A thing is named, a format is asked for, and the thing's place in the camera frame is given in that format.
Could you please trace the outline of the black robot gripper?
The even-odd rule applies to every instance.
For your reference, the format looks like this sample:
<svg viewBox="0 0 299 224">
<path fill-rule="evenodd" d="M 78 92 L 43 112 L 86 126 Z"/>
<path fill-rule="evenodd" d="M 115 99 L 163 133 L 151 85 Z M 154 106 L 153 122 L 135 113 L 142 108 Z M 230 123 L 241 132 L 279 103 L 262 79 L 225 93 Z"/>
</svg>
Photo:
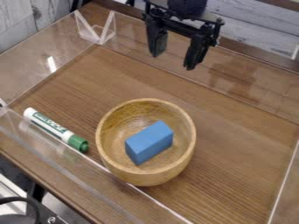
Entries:
<svg viewBox="0 0 299 224">
<path fill-rule="evenodd" d="M 187 70 L 193 70 L 203 62 L 210 46 L 218 45 L 221 28 L 226 24 L 207 10 L 207 2 L 209 0 L 145 0 L 143 17 L 150 53 L 158 57 L 166 51 L 169 31 L 191 37 L 183 62 Z"/>
</svg>

